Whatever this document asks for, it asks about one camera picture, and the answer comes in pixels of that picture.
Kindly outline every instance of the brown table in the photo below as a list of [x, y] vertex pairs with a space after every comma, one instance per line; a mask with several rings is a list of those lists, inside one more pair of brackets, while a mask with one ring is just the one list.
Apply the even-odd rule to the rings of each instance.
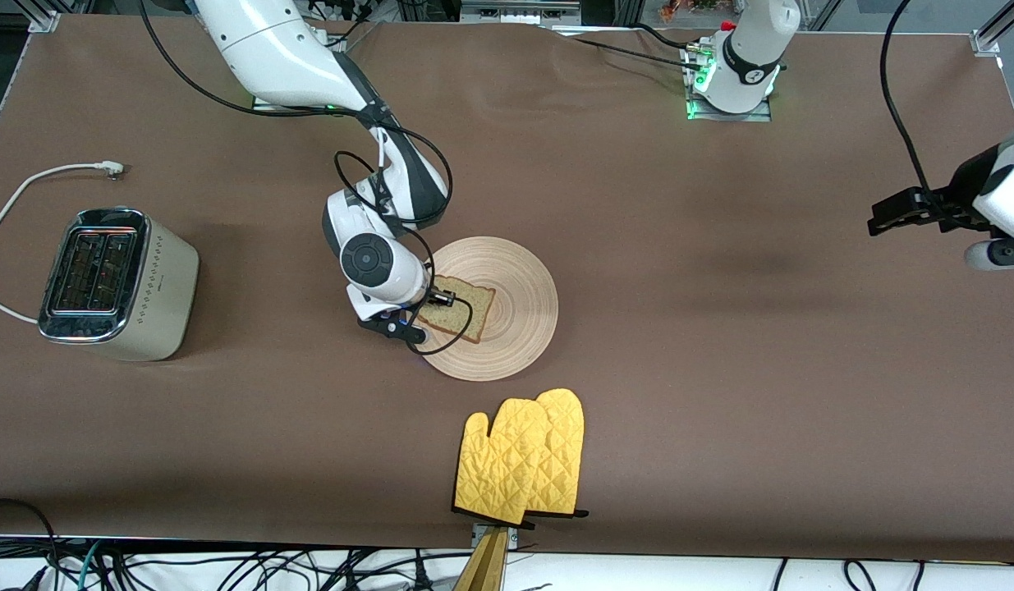
[[[185, 71], [246, 101], [198, 23], [154, 21]], [[194, 243], [200, 284], [166, 363], [0, 313], [0, 495], [64, 533], [466, 545], [449, 512], [466, 416], [569, 386], [590, 517], [539, 520], [540, 550], [1014, 560], [1014, 273], [965, 269], [968, 232], [868, 238], [871, 203], [915, 183], [879, 44], [800, 34], [774, 122], [730, 124], [687, 121], [669, 67], [535, 27], [365, 38], [354, 58], [455, 172], [432, 245], [513, 239], [559, 288], [544, 357], [468, 384], [356, 326], [319, 213], [335, 150], [375, 156], [360, 125], [229, 112], [137, 18], [65, 16], [0, 117], [0, 206], [52, 165], [134, 169], [31, 188], [0, 230], [0, 298], [33, 310], [64, 224], [94, 206]], [[964, 36], [894, 49], [898, 108], [945, 183], [1014, 128], [1001, 71]]]

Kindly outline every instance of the silver toaster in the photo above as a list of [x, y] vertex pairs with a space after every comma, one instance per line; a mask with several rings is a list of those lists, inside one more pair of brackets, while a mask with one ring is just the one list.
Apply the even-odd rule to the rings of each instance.
[[39, 313], [50, 341], [117, 360], [161, 360], [185, 337], [197, 250], [134, 209], [89, 209], [65, 231]]

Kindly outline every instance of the slice of bread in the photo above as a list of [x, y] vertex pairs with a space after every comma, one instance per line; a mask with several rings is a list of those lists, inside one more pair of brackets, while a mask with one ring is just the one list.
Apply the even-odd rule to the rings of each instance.
[[[462, 335], [463, 341], [474, 344], [481, 343], [481, 334], [485, 333], [485, 320], [495, 299], [496, 290], [491, 287], [478, 287], [454, 277], [434, 277], [434, 286], [440, 291], [454, 292], [457, 298], [466, 300], [474, 307], [474, 318]], [[427, 322], [431, 328], [456, 336], [466, 324], [466, 306], [454, 303], [453, 306], [438, 306], [427, 304], [420, 310], [420, 319]]]

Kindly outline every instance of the oven mitt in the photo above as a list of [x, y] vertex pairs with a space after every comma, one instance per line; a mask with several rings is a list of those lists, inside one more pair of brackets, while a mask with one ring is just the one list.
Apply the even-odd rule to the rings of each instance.
[[506, 399], [489, 430], [489, 417], [466, 419], [455, 473], [457, 512], [521, 524], [547, 449], [550, 422], [542, 404]]
[[579, 456], [583, 450], [583, 408], [572, 390], [558, 388], [539, 394], [550, 430], [528, 498], [528, 511], [571, 517], [579, 493]]

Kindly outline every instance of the teal cable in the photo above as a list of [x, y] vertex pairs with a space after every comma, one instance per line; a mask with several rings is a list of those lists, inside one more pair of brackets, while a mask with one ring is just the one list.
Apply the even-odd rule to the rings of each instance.
[[86, 589], [87, 568], [90, 568], [90, 561], [94, 559], [94, 550], [97, 550], [98, 543], [101, 543], [101, 539], [94, 541], [93, 545], [90, 545], [90, 550], [87, 550], [86, 557], [83, 557], [83, 566], [80, 568], [80, 579], [75, 582], [75, 591]]

